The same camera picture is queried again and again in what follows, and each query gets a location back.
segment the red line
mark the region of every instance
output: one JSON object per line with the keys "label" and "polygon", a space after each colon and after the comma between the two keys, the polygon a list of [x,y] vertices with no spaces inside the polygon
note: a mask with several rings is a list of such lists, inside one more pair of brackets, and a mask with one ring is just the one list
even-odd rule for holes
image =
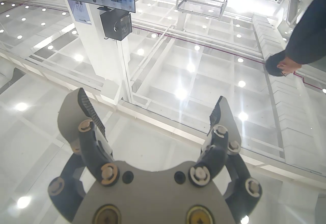
{"label": "red line", "polygon": [[[136,29],[140,29],[140,30],[144,30],[144,31],[148,31],[148,32],[151,32],[151,33],[156,33],[157,35],[160,35],[162,33],[158,33],[158,32],[153,32],[153,31],[150,31],[150,30],[146,30],[146,29],[142,29],[142,28],[139,28],[139,27],[133,27],[133,28],[136,28]],[[182,39],[182,38],[177,38],[177,37],[174,37],[172,35],[167,35],[168,37],[171,37],[171,38],[174,38],[174,39],[177,39],[177,40],[181,40],[181,41],[185,41],[185,42],[188,42],[188,43],[192,43],[192,44],[195,44],[195,45],[199,45],[199,46],[202,46],[202,47],[206,47],[206,48],[212,48],[212,47],[209,47],[209,46],[206,46],[206,45],[201,45],[201,44],[198,44],[198,43],[195,43],[195,42],[192,42],[192,41],[188,41],[188,40],[185,40],[185,39]],[[250,59],[250,58],[247,58],[247,57],[243,57],[241,55],[237,55],[235,53],[231,53],[231,52],[228,52],[228,51],[225,51],[225,50],[222,50],[222,49],[218,49],[218,48],[212,48],[212,49],[215,49],[215,50],[218,50],[218,51],[221,51],[221,52],[225,52],[227,54],[231,54],[231,55],[234,55],[234,56],[238,56],[238,57],[241,57],[241,58],[244,58],[244,59],[247,59],[247,60],[250,60],[250,61],[253,61],[253,62],[257,62],[257,63],[261,63],[261,64],[265,64],[264,62],[260,62],[260,61],[256,61],[256,60],[253,60],[253,59]],[[319,87],[316,87],[312,84],[309,84],[307,82],[305,82],[305,78],[303,76],[300,76],[298,75],[296,72],[293,73],[295,76],[298,76],[300,78],[302,78],[302,82],[306,85],[309,85],[311,87],[314,87],[316,89],[319,89],[319,90],[322,90],[321,88]]]}

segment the hole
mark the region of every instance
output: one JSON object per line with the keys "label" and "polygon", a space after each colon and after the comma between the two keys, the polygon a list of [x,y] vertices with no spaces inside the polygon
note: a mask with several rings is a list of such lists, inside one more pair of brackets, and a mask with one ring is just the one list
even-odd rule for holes
{"label": "hole", "polygon": [[131,171],[126,171],[122,176],[122,182],[130,184],[134,180],[134,174]]}
{"label": "hole", "polygon": [[185,182],[185,175],[183,172],[176,172],[174,174],[174,180],[176,181],[176,183],[178,183],[179,185],[183,184]]}

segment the person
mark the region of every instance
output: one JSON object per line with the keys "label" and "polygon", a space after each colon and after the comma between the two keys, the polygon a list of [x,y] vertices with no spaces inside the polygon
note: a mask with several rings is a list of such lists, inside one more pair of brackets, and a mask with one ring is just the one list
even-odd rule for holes
{"label": "person", "polygon": [[294,28],[285,50],[270,56],[266,70],[286,76],[326,56],[326,0],[313,0]]}

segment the bolt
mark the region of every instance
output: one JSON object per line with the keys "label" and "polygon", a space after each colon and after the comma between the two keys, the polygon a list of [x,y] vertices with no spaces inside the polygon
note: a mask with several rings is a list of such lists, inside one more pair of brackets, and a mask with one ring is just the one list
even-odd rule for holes
{"label": "bolt", "polygon": [[106,167],[102,171],[102,178],[104,180],[110,180],[113,177],[113,168],[112,167]]}
{"label": "bolt", "polygon": [[198,181],[205,180],[207,178],[207,174],[202,167],[196,168],[194,176]]}
{"label": "bolt", "polygon": [[257,194],[259,192],[259,184],[257,184],[255,181],[249,181],[249,191],[252,194]]}
{"label": "bolt", "polygon": [[228,147],[231,149],[231,150],[238,150],[239,149],[239,144],[237,141],[232,141],[228,144]]}

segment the spotlight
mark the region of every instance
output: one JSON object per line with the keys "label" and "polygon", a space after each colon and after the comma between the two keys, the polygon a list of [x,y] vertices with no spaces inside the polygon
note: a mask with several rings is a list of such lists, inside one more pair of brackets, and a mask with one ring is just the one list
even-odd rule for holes
{"label": "spotlight", "polygon": [[178,88],[174,94],[181,101],[187,97],[187,91],[183,88]]}
{"label": "spotlight", "polygon": [[241,112],[239,115],[238,115],[238,118],[241,120],[241,121],[246,121],[248,119],[248,115],[245,113],[245,112]]}
{"label": "spotlight", "polygon": [[75,56],[75,60],[78,61],[78,62],[82,62],[84,59],[84,57],[82,55],[76,55]]}
{"label": "spotlight", "polygon": [[25,111],[27,109],[27,104],[26,103],[19,103],[16,105],[16,110],[18,111]]}
{"label": "spotlight", "polygon": [[140,56],[144,55],[144,50],[142,48],[138,49],[137,54]]}
{"label": "spotlight", "polygon": [[20,197],[17,201],[17,207],[19,209],[24,209],[29,205],[30,201],[31,201],[30,197],[26,197],[26,196]]}
{"label": "spotlight", "polygon": [[246,85],[246,82],[244,82],[244,81],[239,81],[239,83],[238,83],[238,86],[240,88],[243,88],[245,85]]}
{"label": "spotlight", "polygon": [[195,71],[195,66],[189,62],[189,64],[187,65],[187,70],[190,72],[190,73],[193,73]]}

